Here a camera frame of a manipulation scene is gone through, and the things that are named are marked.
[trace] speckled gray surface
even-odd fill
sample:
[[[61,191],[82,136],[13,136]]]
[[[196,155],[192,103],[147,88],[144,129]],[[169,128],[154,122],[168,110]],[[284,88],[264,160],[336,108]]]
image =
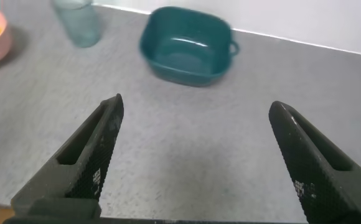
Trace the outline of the speckled gray surface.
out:
[[[153,76],[138,52],[147,16],[98,8],[105,31],[73,47],[47,1],[6,1],[16,48],[0,63],[0,203],[101,100],[125,116],[104,216],[305,222],[268,120],[274,100],[361,165],[361,55],[236,33],[241,52],[208,88]]]

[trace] white wall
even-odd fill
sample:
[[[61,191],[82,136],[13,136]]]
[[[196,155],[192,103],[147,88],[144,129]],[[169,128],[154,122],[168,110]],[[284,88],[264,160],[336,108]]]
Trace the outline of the white wall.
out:
[[[361,53],[361,0],[96,0],[143,11],[180,6],[233,28]]]

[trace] bowl handle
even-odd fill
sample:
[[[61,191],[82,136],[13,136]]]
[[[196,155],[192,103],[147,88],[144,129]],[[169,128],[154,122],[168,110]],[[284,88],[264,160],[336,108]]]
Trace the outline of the bowl handle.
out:
[[[230,42],[230,45],[234,48],[234,50],[230,52],[230,56],[234,57],[239,53],[240,47],[238,46],[238,43],[236,43],[234,40]]]

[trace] teal plastic bowl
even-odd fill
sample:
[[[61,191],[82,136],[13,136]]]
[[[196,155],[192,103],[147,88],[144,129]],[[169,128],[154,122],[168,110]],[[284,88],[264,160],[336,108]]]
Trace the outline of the teal plastic bowl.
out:
[[[162,7],[150,15],[140,50],[157,76],[206,86],[225,74],[239,47],[225,21],[189,9]]]

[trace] glass cup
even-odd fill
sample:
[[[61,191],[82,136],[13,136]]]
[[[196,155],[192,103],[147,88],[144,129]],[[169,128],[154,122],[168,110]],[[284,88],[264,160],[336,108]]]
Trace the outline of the glass cup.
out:
[[[100,40],[100,26],[92,0],[51,1],[74,45],[91,47]]]

